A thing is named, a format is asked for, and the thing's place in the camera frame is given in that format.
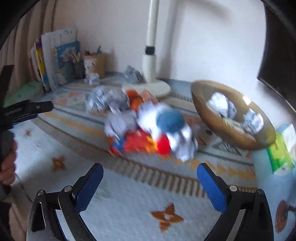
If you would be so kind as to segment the person's left hand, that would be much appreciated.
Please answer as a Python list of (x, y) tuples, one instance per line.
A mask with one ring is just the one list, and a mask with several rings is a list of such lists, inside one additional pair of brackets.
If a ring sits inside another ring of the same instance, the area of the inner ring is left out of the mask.
[(1, 164), (0, 180), (3, 185), (11, 185), (15, 180), (17, 143), (13, 140), (11, 151)]

